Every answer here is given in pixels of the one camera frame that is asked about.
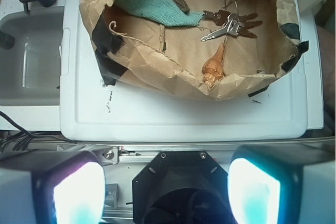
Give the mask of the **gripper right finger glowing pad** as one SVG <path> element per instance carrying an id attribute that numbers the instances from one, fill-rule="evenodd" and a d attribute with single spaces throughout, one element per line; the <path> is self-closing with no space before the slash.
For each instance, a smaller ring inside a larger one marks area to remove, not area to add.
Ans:
<path id="1" fill-rule="evenodd" d="M 335 154 L 303 144 L 243 145 L 227 190 L 238 223 L 335 223 Z"/>

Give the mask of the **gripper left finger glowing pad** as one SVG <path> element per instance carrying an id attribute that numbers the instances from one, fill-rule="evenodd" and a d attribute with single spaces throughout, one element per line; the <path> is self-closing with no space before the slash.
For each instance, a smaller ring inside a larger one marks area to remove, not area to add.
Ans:
<path id="1" fill-rule="evenodd" d="M 91 151 L 1 153 L 1 223 L 99 223 L 105 194 Z"/>

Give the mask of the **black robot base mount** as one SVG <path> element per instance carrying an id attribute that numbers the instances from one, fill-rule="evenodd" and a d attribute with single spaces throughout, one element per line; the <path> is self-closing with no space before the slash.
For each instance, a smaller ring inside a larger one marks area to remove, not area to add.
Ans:
<path id="1" fill-rule="evenodd" d="M 235 223 L 228 173 L 205 151 L 163 151 L 132 181 L 134 223 Z"/>

